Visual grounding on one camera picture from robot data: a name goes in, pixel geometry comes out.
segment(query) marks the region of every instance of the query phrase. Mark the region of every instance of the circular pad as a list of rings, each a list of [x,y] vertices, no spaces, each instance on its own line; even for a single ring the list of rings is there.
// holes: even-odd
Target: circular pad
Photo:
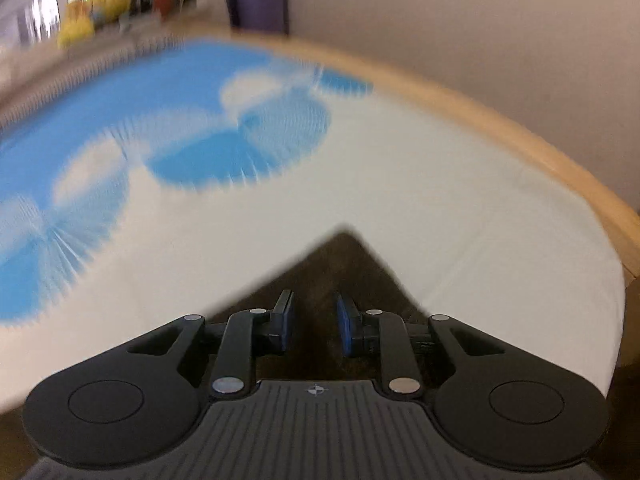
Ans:
[[[489,395],[494,412],[519,424],[543,424],[560,415],[562,396],[551,386],[532,381],[511,381]]]
[[[95,381],[78,388],[69,397],[69,409],[77,418],[94,424],[109,424],[130,417],[140,409],[144,395],[124,381]]]
[[[500,354],[456,370],[433,407],[445,436],[466,454],[516,470],[580,460],[608,422],[606,402],[589,381],[537,358]]]
[[[170,449],[199,412],[196,389],[163,356],[107,352],[38,384],[22,418],[42,454],[104,468]]]

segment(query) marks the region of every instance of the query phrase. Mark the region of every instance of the ribbed rubber surface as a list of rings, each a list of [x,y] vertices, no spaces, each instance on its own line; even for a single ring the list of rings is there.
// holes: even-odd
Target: ribbed rubber surface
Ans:
[[[78,470],[44,458],[24,478],[596,480],[601,477],[585,463],[547,473],[517,473],[478,463],[452,448],[418,404],[385,399],[369,381],[263,381],[251,397],[213,404],[196,431],[164,456],[113,471]]]

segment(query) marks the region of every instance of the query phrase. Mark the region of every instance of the yellow stuffed toy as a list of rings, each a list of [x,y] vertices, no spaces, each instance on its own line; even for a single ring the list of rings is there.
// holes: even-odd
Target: yellow stuffed toy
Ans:
[[[131,0],[73,0],[60,25],[58,45],[69,46],[95,34],[95,29],[115,22],[129,11]]]

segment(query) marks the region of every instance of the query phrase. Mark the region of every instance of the white bed sheet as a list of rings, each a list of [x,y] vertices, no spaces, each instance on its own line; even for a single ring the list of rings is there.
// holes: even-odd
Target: white bed sheet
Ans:
[[[348,226],[428,314],[450,314],[606,393],[620,261],[587,203],[478,134],[383,92],[331,111],[318,149],[245,186],[129,173],[117,229],[37,319],[0,327],[0,410],[49,374],[183,314],[211,314]]]

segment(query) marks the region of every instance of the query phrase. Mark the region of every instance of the logo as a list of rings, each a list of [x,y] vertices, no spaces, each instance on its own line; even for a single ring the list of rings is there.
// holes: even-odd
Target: logo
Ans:
[[[322,395],[327,391],[327,388],[323,388],[319,384],[314,384],[311,388],[307,390],[311,395],[317,397],[318,395]]]

